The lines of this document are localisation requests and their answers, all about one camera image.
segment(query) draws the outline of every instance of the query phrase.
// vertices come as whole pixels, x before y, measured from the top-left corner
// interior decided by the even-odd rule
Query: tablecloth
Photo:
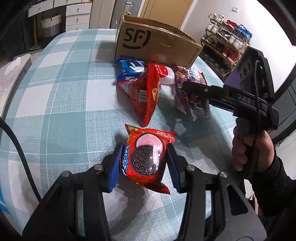
[[[36,58],[12,99],[6,122],[26,155],[37,189],[44,196],[64,170],[86,171],[126,142],[124,124],[141,119],[116,84],[114,29],[76,30],[60,34]],[[222,81],[198,57],[193,68],[209,85]],[[218,173],[231,159],[231,113],[210,106],[212,118],[194,119],[174,107],[170,86],[162,86],[158,106],[148,125],[176,133],[174,147],[189,164]],[[38,202],[13,143],[0,142],[0,183],[14,227],[21,233]],[[163,177],[171,195],[145,189],[122,174],[116,188],[104,194],[114,240],[173,240],[177,237],[186,194],[173,188],[168,169]],[[82,193],[79,230],[83,234]],[[210,199],[207,193],[207,215]]]

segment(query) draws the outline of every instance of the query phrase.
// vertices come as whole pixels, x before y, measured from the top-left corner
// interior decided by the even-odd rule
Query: cardboard box
[[[191,67],[202,50],[189,35],[165,23],[123,15],[116,34],[116,58]]]

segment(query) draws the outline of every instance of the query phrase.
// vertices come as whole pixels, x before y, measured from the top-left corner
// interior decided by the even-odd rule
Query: snack package
[[[116,59],[121,66],[121,73],[117,76],[117,81],[131,80],[139,78],[145,71],[144,62],[132,59]]]
[[[143,118],[142,127],[149,124],[154,113],[159,93],[159,74],[154,64],[148,64],[147,70],[139,78],[118,81],[119,86],[129,96],[135,109]]]
[[[191,115],[191,111],[198,116],[199,113],[206,119],[210,119],[209,100],[204,97],[190,95],[183,91],[182,85],[185,81],[194,81],[199,84],[207,85],[207,81],[203,73],[196,73],[193,69],[186,67],[177,67],[175,72],[175,89],[179,104],[176,106],[178,110],[186,115]]]
[[[174,71],[167,66],[155,64],[157,72],[159,73],[160,83],[163,85],[172,85],[175,82]]]
[[[120,164],[123,174],[150,190],[170,194],[161,180],[166,165],[166,146],[174,143],[175,134],[127,124],[125,126],[129,137]]]

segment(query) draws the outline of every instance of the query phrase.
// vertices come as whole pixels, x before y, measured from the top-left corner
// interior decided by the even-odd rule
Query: bolt
[[[103,169],[103,166],[101,164],[97,164],[94,166],[94,169],[97,170],[97,171],[100,171]]]
[[[194,171],[195,170],[195,166],[193,165],[188,165],[186,166],[187,171]]]
[[[70,172],[69,171],[63,171],[62,172],[62,176],[63,177],[68,177],[70,175]]]
[[[220,177],[227,177],[227,176],[228,176],[227,172],[220,172]]]

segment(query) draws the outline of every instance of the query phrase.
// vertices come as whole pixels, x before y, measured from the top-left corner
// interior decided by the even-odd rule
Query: barcode
[[[139,93],[139,102],[147,103],[147,91],[140,90]]]

